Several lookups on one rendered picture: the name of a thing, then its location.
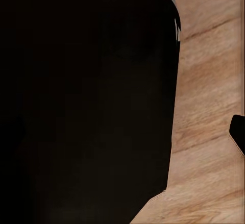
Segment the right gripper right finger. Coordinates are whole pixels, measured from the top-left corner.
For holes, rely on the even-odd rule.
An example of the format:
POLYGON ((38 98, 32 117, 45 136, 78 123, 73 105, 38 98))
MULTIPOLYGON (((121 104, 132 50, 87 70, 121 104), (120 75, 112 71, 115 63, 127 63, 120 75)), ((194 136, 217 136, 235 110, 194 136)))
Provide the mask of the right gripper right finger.
POLYGON ((245 117, 234 115, 229 132, 245 155, 245 117))

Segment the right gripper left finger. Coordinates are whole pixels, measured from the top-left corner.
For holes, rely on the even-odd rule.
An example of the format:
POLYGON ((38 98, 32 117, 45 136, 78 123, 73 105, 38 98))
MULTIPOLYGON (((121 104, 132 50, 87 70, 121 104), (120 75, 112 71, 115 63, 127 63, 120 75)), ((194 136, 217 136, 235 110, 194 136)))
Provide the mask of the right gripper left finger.
POLYGON ((0 120, 0 175, 25 135, 22 115, 0 120))

